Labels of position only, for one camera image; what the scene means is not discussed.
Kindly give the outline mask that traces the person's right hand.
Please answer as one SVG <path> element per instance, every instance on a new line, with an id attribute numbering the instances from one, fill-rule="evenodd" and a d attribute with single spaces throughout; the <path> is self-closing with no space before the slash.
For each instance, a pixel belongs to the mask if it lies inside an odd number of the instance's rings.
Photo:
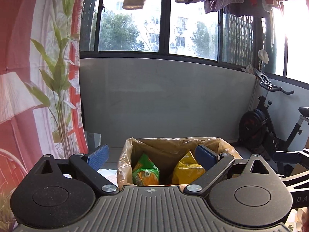
<path id="1" fill-rule="evenodd" d="M 309 232 L 308 207 L 299 208 L 296 215 L 296 229 L 301 232 Z"/>

